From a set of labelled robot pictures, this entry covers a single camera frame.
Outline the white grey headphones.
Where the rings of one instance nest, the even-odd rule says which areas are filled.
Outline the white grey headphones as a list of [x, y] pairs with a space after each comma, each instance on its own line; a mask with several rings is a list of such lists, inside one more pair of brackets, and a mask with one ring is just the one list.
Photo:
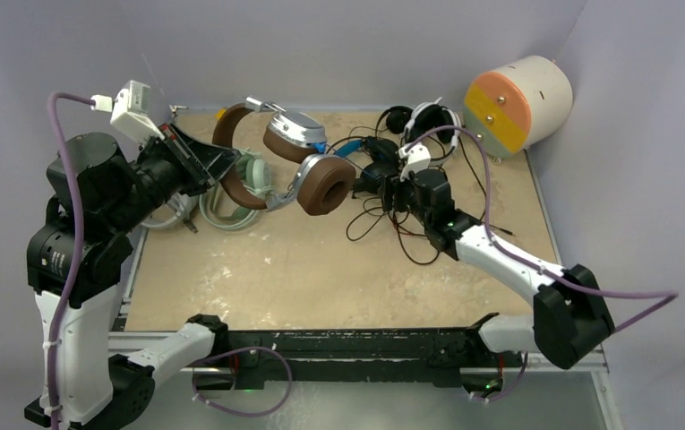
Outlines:
[[193, 211], [197, 204], [196, 197], [186, 194], [174, 194], [165, 206], [158, 208], [141, 225], [151, 230], [169, 230], [185, 227], [196, 234], [198, 228], [193, 223]]

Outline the mint green headphones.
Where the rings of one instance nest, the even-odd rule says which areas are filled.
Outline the mint green headphones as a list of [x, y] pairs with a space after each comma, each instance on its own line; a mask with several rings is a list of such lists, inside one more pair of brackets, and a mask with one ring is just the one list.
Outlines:
[[[248, 228], [265, 209], [265, 200], [275, 193], [270, 165], [260, 153], [240, 150], [241, 157], [220, 184], [199, 197], [205, 221], [223, 231]], [[220, 213], [218, 205], [227, 196], [235, 208]]]

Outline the brown headphones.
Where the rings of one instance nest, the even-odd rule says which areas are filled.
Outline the brown headphones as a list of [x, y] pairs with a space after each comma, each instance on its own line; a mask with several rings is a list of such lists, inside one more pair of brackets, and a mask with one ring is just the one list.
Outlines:
[[335, 169], [330, 164], [331, 156], [314, 148], [315, 143], [328, 142], [319, 121], [304, 112], [252, 96], [226, 110], [217, 120], [212, 144], [234, 148], [235, 132], [242, 120], [253, 113], [269, 112], [270, 119], [261, 136], [263, 147], [270, 152], [269, 160], [281, 160], [295, 168], [286, 189], [265, 200], [264, 211], [277, 211], [297, 202], [307, 215], [322, 216], [333, 212], [347, 198], [356, 180], [356, 170]]

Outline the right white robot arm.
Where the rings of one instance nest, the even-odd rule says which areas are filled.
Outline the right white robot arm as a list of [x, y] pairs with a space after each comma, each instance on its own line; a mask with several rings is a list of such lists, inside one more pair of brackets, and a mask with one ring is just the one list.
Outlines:
[[593, 272], [581, 264], [565, 268], [547, 262], [497, 236], [457, 208], [440, 170], [406, 179], [377, 176], [373, 182], [383, 212], [412, 215], [438, 253], [484, 271], [531, 305], [530, 315], [488, 314], [470, 326], [465, 351], [472, 362], [485, 365], [500, 353], [536, 352], [570, 369], [616, 332]]

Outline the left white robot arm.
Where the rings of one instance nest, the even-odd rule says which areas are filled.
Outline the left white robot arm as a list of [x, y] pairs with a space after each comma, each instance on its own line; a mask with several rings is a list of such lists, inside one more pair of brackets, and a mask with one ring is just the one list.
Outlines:
[[26, 252], [44, 333], [45, 389], [25, 409], [36, 424], [120, 429], [181, 369], [228, 358], [227, 325], [205, 314], [149, 348], [108, 349], [130, 232], [174, 195], [207, 192], [239, 159], [237, 150], [199, 142], [175, 125], [161, 131], [132, 161], [112, 135], [81, 134], [62, 142], [47, 168], [54, 193]]

